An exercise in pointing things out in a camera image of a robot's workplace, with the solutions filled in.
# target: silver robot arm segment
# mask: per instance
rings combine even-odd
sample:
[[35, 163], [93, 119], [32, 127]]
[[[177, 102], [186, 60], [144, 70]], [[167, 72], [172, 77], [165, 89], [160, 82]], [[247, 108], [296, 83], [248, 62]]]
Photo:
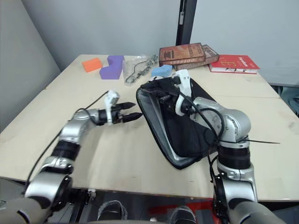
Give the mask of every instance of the silver robot arm segment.
[[[180, 92], [191, 98], [190, 76], [187, 70], [179, 70], [173, 78], [179, 77], [180, 82], [175, 84]], [[176, 101], [176, 114], [185, 115], [181, 95]], [[239, 110], [227, 109], [215, 101], [197, 97], [193, 103], [207, 118], [213, 129], [221, 133], [217, 149], [217, 169], [219, 175], [213, 179], [214, 184], [214, 211], [222, 220], [232, 224], [282, 224], [270, 210], [257, 203], [254, 167], [250, 162], [248, 134], [251, 123], [248, 116]], [[190, 119], [210, 128], [203, 118], [196, 113], [190, 114]]]
[[117, 124], [133, 121], [141, 113], [122, 115], [134, 103], [116, 104], [117, 92], [109, 91], [105, 98], [105, 109], [79, 109], [63, 127], [59, 141], [51, 156], [47, 157], [31, 183], [24, 198], [12, 200], [0, 208], [1, 223], [40, 224], [54, 211], [62, 209], [68, 201], [72, 188], [70, 175], [85, 136], [95, 126], [105, 123]]

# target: book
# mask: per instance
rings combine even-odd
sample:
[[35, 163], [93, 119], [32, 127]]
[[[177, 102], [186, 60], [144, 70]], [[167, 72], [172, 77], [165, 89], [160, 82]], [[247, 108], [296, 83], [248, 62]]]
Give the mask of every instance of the book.
[[210, 64], [219, 60], [219, 55], [211, 49], [208, 45], [202, 45], [202, 48], [206, 54], [206, 59], [204, 62], [196, 62], [196, 63], [187, 63], [187, 64], [178, 64], [174, 65], [175, 70], [181, 69], [192, 69], [202, 65]]
[[219, 61], [209, 64], [211, 72], [256, 74], [259, 67], [247, 55], [220, 55]]
[[178, 45], [160, 48], [159, 64], [175, 65], [185, 63], [204, 62], [206, 55], [201, 43]]

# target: gray wall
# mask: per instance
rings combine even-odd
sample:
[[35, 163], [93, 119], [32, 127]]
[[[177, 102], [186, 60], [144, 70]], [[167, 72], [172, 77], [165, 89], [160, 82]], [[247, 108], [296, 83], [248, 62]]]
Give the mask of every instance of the gray wall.
[[180, 0], [23, 0], [59, 68], [80, 54], [151, 55], [175, 45]]
[[298, 0], [198, 0], [191, 42], [249, 55], [271, 84], [299, 86]]
[[1, 132], [60, 71], [21, 0], [0, 3]]

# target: purple foam block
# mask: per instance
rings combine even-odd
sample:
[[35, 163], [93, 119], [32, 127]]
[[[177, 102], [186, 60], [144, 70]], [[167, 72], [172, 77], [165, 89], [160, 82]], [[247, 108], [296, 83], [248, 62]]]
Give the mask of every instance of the purple foam block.
[[100, 76], [102, 79], [119, 79], [122, 71], [122, 64], [125, 60], [123, 55], [110, 55], [108, 58], [109, 66], [101, 68]]

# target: black bag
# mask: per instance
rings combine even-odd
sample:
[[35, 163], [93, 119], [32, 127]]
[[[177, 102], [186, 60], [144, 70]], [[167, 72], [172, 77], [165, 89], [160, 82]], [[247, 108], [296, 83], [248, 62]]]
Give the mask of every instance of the black bag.
[[[192, 100], [196, 97], [214, 100], [192, 79], [191, 89]], [[142, 85], [136, 92], [136, 99], [166, 159], [175, 168], [183, 169], [207, 156], [214, 135], [210, 129], [194, 122], [189, 116], [179, 116], [173, 108], [169, 108], [170, 105], [161, 103], [159, 99], [165, 92], [178, 95], [171, 77]]]

